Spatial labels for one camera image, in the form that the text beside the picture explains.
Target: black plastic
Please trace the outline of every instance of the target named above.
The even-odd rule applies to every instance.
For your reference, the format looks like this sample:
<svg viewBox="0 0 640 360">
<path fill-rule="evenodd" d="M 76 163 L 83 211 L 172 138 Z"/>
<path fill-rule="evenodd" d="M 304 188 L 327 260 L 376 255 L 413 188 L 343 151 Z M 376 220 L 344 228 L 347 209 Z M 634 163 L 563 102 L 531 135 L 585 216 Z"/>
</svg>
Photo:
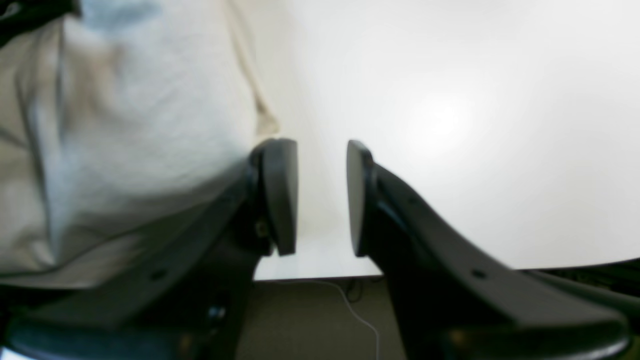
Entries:
<svg viewBox="0 0 640 360">
<path fill-rule="evenodd" d="M 140 266 L 12 319 L 6 346 L 37 360 L 233 359 L 260 257 L 270 243 L 294 248 L 292 143 L 258 147 L 245 175 Z"/>
<path fill-rule="evenodd" d="M 356 254 L 384 272 L 409 359 L 609 359 L 617 311 L 512 271 L 473 246 L 356 141 L 348 146 Z"/>
</svg>

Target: white cloth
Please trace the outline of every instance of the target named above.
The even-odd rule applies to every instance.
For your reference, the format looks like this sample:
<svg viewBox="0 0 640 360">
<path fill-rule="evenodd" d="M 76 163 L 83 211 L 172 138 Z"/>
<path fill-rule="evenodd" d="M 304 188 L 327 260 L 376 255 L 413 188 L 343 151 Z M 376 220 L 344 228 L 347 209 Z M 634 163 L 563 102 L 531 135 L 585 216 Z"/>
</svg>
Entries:
<svg viewBox="0 0 640 360">
<path fill-rule="evenodd" d="M 109 277 L 276 131 L 227 5 L 83 0 L 0 49 L 0 274 L 50 271 L 0 282 Z"/>
</svg>

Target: white desk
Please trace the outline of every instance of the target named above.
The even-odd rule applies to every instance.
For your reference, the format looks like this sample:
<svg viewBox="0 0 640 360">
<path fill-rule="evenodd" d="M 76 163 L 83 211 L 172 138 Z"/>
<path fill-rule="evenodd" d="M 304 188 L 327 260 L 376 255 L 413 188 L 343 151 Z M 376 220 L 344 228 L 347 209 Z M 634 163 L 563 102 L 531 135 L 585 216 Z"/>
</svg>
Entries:
<svg viewBox="0 0 640 360">
<path fill-rule="evenodd" d="M 235 1 L 300 152 L 298 254 L 256 279 L 379 273 L 350 138 L 509 266 L 640 257 L 637 1 Z"/>
</svg>

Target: screw hole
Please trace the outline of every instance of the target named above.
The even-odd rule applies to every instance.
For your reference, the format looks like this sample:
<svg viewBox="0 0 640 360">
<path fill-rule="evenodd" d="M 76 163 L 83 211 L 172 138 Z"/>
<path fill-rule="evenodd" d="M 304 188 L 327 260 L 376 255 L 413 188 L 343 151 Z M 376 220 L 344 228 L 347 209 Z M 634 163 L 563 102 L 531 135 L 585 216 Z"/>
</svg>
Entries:
<svg viewBox="0 0 640 360">
<path fill-rule="evenodd" d="M 486 273 L 482 270 L 473 269 L 471 270 L 471 275 L 477 279 L 486 279 Z"/>
<path fill-rule="evenodd" d="M 151 275 L 149 276 L 149 279 L 151 281 L 158 281 L 158 280 L 162 279 L 165 276 L 166 276 L 166 270 L 165 269 L 160 269 L 160 270 L 156 270 L 156 271 L 152 272 Z"/>
</svg>

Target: white cable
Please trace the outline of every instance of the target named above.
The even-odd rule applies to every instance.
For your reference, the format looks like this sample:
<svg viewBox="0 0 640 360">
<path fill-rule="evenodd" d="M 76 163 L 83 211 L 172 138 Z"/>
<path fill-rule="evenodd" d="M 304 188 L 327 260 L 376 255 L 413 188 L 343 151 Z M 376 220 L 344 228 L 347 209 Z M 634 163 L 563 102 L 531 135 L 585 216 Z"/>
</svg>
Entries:
<svg viewBox="0 0 640 360">
<path fill-rule="evenodd" d="M 366 325 L 368 328 L 370 328 L 373 333 L 376 335 L 376 360 L 380 360 L 380 334 L 378 333 L 378 330 L 376 330 L 376 328 L 371 325 L 367 320 L 364 320 L 363 318 L 360 317 L 360 315 L 358 315 L 358 313 L 355 312 L 355 310 L 351 307 L 351 303 L 349 302 L 349 299 L 347 299 L 347 295 L 344 293 L 344 290 L 332 283 L 332 282 L 328 282 L 328 281 L 319 281 L 319 280 L 293 280 L 293 281 L 275 281 L 275 283 L 277 284 L 304 284 L 304 283 L 309 283 L 309 284 L 320 284 L 320 285 L 328 285 L 328 286 L 332 286 L 336 289 L 338 289 L 338 291 L 340 292 L 340 295 L 342 295 L 342 299 L 344 300 L 344 303 L 347 305 L 347 308 L 349 309 L 349 311 L 351 312 L 351 314 L 353 315 L 353 317 L 356 318 L 356 320 L 358 320 L 359 322 L 363 323 L 364 325 Z"/>
</svg>

